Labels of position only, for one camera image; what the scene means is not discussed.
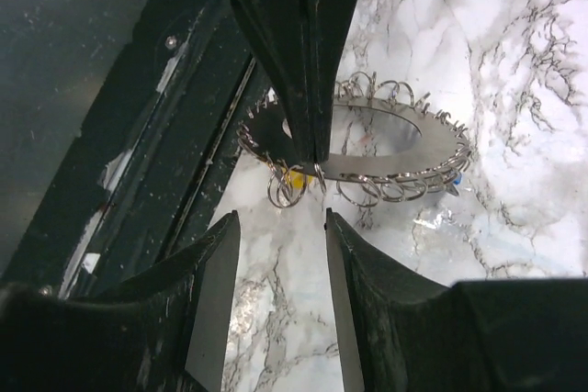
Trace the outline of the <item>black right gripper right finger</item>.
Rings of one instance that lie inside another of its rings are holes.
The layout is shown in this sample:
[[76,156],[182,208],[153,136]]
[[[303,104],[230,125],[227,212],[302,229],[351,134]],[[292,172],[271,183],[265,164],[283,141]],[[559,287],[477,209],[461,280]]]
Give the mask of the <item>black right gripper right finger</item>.
[[442,286],[365,241],[338,213],[324,224],[347,391],[584,391],[583,278]]

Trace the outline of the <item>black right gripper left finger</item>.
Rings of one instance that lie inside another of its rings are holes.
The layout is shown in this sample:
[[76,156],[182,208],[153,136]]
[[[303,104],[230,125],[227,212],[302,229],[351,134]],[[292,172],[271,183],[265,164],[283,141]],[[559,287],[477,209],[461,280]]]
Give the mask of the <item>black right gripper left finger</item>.
[[1,286],[4,391],[218,391],[240,252],[236,212],[96,297]]

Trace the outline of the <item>round metal keyring disc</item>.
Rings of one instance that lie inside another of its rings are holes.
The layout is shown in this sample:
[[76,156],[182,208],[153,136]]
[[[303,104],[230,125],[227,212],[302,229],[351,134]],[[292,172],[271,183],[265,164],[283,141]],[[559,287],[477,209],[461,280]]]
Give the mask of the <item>round metal keyring disc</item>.
[[322,191],[334,183],[344,200],[371,208],[446,193],[446,184],[470,165],[466,131],[449,112],[432,111],[428,97],[416,97],[407,83],[356,72],[335,85],[333,150],[326,162],[302,162],[274,92],[248,109],[237,135],[240,146],[269,168],[266,193],[275,207],[294,207],[307,192],[310,185],[302,192],[286,186],[285,171],[296,170],[313,176]]

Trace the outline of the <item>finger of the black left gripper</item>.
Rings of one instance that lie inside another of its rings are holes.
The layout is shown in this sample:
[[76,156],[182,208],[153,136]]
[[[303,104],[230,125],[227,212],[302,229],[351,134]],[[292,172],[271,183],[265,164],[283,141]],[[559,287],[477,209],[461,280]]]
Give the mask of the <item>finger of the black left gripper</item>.
[[281,99],[300,159],[315,162],[308,0],[231,0],[231,4]]
[[305,110],[300,124],[304,162],[330,151],[334,82],[357,0],[300,0]]

